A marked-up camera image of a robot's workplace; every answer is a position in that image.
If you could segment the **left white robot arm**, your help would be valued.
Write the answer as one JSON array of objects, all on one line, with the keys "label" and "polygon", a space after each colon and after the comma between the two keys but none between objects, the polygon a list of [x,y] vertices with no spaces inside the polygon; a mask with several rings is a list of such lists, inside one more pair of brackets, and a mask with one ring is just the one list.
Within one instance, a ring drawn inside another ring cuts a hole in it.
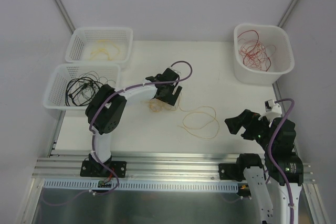
[{"label": "left white robot arm", "polygon": [[124,178],[127,163],[114,161],[110,146],[112,131],[120,123],[126,105],[157,99],[174,106],[182,91],[182,87],[177,85],[179,80],[179,74],[167,68],[163,73],[145,78],[141,84],[119,91],[108,84],[103,85],[85,110],[93,140],[91,152],[82,162],[80,176]]}]

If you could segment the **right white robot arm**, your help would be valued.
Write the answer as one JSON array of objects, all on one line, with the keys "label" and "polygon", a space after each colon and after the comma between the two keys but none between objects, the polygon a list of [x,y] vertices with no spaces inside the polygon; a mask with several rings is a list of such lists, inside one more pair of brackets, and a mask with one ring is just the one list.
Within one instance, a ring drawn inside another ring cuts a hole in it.
[{"label": "right white robot arm", "polygon": [[220,178],[247,182],[259,223],[298,223],[304,166],[293,150],[295,123],[268,108],[263,115],[245,109],[225,124],[232,135],[244,129],[241,137],[256,141],[265,154],[242,153],[234,164],[219,164]]}]

